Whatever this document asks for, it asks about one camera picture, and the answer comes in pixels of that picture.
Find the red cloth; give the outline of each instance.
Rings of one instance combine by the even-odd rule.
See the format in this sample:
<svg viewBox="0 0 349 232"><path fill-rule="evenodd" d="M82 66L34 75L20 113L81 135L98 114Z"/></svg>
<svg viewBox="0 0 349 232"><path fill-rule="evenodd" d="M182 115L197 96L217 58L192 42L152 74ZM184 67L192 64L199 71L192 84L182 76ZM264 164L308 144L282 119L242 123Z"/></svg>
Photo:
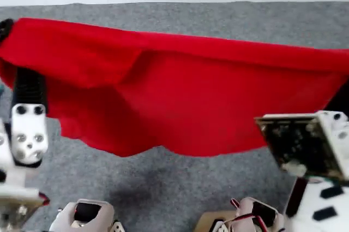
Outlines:
<svg viewBox="0 0 349 232"><path fill-rule="evenodd" d="M264 146L265 113L322 109L349 74L349 52L131 32L19 19L0 75L46 76L62 134L119 156L163 145L191 156Z"/></svg>

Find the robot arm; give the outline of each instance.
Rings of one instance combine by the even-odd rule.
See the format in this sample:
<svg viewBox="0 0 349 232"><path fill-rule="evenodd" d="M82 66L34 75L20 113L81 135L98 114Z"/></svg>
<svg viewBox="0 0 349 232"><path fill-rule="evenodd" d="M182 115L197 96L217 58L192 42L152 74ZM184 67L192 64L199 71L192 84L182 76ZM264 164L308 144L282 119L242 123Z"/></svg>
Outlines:
<svg viewBox="0 0 349 232"><path fill-rule="evenodd" d="M50 202L38 189L25 187L25 180L38 171L49 147L47 111L44 79L34 71L19 68L11 121L0 119L0 232L19 232L39 207ZM111 204L80 199L58 213L50 231L124 232L113 217Z"/></svg>

